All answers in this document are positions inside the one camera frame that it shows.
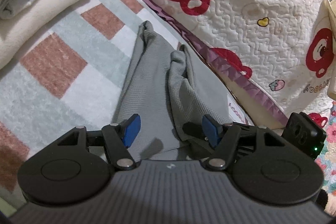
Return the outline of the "white quilt with red bears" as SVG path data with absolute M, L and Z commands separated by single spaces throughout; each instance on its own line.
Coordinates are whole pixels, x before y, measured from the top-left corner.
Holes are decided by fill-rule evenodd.
M 167 13 L 254 122 L 281 128 L 305 112 L 327 125 L 335 55 L 326 0 L 146 1 Z

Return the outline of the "grey knitted garment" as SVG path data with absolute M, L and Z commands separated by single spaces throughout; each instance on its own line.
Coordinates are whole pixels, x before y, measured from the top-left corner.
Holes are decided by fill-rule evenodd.
M 175 50 L 145 21 L 139 26 L 113 122 L 140 116 L 141 130 L 128 149 L 135 161 L 201 159 L 212 149 L 182 127 L 187 122 L 201 125 L 205 114 L 220 124 L 230 123 L 229 96 L 190 46 Z

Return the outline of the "floral fabric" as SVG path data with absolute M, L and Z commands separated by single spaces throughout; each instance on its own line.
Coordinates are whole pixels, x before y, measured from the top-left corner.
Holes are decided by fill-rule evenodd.
M 333 106 L 329 111 L 329 120 L 326 126 L 323 128 L 326 131 L 326 139 L 324 142 L 323 149 L 315 162 L 320 166 L 324 173 L 324 182 L 323 189 L 327 192 L 335 196 L 336 190 L 336 153 L 335 153 L 335 101 L 333 102 Z

